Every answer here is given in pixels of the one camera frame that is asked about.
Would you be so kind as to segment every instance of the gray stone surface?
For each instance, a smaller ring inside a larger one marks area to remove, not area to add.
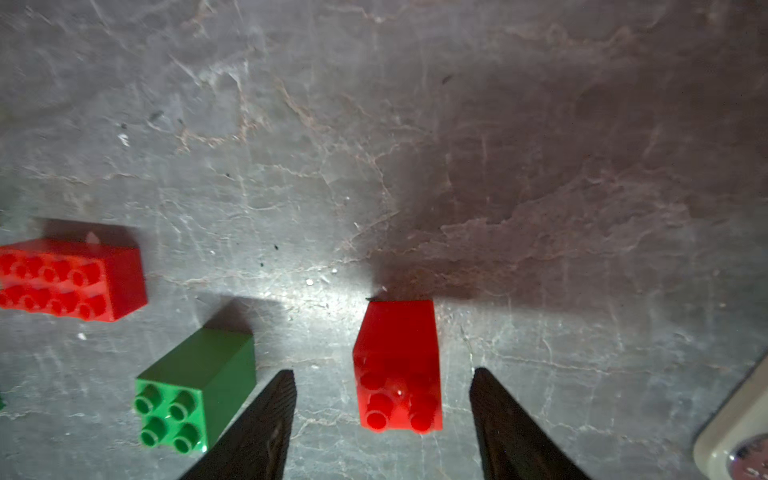
[[[596,480],[702,478],[768,342],[766,27],[732,0],[3,2],[0,240],[132,227],[151,302],[0,316],[0,477],[180,475],[133,378],[237,296],[257,390],[296,373],[286,478],[481,478],[476,366]],[[442,432],[359,427],[382,288],[435,298]]]

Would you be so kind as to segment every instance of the toy brick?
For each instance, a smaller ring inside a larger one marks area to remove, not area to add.
[[[369,303],[353,361],[362,426],[374,432],[442,430],[432,301]]]
[[[115,322],[147,304],[138,248],[39,239],[0,247],[0,307]]]
[[[253,336],[200,329],[136,378],[143,445],[207,451],[256,386]]]

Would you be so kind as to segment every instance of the green lego brick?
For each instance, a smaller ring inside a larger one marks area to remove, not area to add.
[[[136,378],[139,440],[205,452],[254,386],[253,336],[200,329]]]

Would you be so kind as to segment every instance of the white object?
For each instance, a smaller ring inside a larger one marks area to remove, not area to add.
[[[694,461],[710,480],[768,480],[768,357],[696,439]]]

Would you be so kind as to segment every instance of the red lego stud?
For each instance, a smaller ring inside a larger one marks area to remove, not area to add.
[[[114,322],[147,304],[138,248],[63,240],[0,247],[0,308]]]
[[[362,426],[374,432],[442,430],[431,300],[369,303],[352,355]]]

